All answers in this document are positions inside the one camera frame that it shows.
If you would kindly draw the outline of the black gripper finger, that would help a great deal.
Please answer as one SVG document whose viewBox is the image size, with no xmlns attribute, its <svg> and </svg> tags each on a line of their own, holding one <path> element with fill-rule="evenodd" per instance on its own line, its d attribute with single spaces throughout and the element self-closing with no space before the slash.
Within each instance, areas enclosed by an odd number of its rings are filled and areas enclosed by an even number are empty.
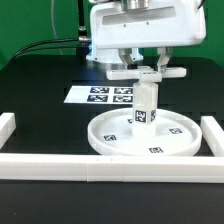
<svg viewBox="0 0 224 224">
<path fill-rule="evenodd" d="M 119 53 L 119 57 L 120 57 L 122 63 L 125 65 L 125 67 L 127 69 L 131 69 L 134 65 L 134 62 L 131 58 L 132 50 L 130 48 L 119 49 L 118 53 Z"/>
<path fill-rule="evenodd" d="M 159 55 L 159 59 L 157 62 L 157 70 L 159 72 L 164 72 L 167 68 L 167 64 L 172 56 L 172 48 L 171 47 L 160 47 L 157 49 L 157 53 Z"/>
</svg>

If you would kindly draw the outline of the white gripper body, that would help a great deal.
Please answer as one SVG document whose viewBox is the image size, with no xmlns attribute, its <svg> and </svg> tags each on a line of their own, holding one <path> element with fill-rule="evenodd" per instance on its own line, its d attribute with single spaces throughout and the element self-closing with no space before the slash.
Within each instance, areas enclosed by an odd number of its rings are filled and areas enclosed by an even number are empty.
<svg viewBox="0 0 224 224">
<path fill-rule="evenodd" d="M 108 2 L 95 5 L 90 18 L 98 49 L 195 45 L 206 36 L 199 0 L 150 0 L 148 8 L 128 12 L 120 2 Z"/>
</svg>

